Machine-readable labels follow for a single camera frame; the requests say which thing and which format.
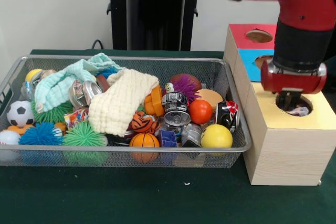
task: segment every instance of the green spiky ball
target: green spiky ball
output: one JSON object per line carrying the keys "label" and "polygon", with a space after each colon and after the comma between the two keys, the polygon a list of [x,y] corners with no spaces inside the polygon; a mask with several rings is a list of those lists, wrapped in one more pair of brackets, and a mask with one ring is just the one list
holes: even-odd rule
{"label": "green spiky ball", "polygon": [[[65,146],[105,146],[103,134],[93,130],[88,122],[78,123],[63,138]],[[65,151],[64,157],[71,165],[100,166],[109,157],[108,152]]]}
{"label": "green spiky ball", "polygon": [[64,115],[72,113],[73,110],[71,102],[62,103],[60,106],[42,113],[37,113],[35,105],[35,101],[32,101],[31,107],[37,123],[64,123]]}

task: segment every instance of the soccer ball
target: soccer ball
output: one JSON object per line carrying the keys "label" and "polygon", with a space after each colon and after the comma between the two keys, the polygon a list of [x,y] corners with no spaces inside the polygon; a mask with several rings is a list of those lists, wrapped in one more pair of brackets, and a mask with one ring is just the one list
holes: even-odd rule
{"label": "soccer ball", "polygon": [[9,107],[7,120],[11,125],[18,126],[19,128],[22,128],[26,124],[33,124],[35,119],[30,102],[13,102]]}

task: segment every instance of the white cloth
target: white cloth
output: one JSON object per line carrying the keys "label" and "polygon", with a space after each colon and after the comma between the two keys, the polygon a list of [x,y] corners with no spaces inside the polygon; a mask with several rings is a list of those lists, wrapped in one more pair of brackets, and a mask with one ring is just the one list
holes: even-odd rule
{"label": "white cloth", "polygon": [[107,82],[111,87],[91,101],[89,121],[96,132],[123,137],[137,108],[159,80],[133,69],[122,69],[110,75]]}

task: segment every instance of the shape sorter box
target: shape sorter box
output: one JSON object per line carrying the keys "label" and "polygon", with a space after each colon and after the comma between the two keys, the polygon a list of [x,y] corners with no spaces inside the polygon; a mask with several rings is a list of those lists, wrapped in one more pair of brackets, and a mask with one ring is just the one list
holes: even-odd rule
{"label": "shape sorter box", "polygon": [[[251,30],[266,31],[272,40],[251,41]],[[336,115],[324,95],[304,95],[312,112],[287,114],[275,104],[276,95],[260,84],[255,60],[273,55],[276,25],[229,25],[224,60],[230,65],[253,139],[244,153],[252,185],[317,185],[336,147]]]}

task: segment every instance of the wire mesh basket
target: wire mesh basket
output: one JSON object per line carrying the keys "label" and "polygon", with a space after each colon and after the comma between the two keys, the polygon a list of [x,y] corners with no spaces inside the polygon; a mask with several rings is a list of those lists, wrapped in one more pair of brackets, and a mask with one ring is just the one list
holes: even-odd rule
{"label": "wire mesh basket", "polygon": [[[83,56],[35,56],[18,59],[0,85],[0,130],[9,123],[9,105],[21,100],[20,88],[30,70],[61,70]],[[190,73],[222,97],[240,100],[230,68],[219,59],[111,57],[117,64],[157,76],[167,83],[171,76]],[[241,111],[239,127],[233,133],[231,148],[140,148],[125,146],[81,147],[41,145],[0,145],[0,166],[93,166],[93,167],[204,167],[231,168],[242,152],[251,146],[249,130]]]}

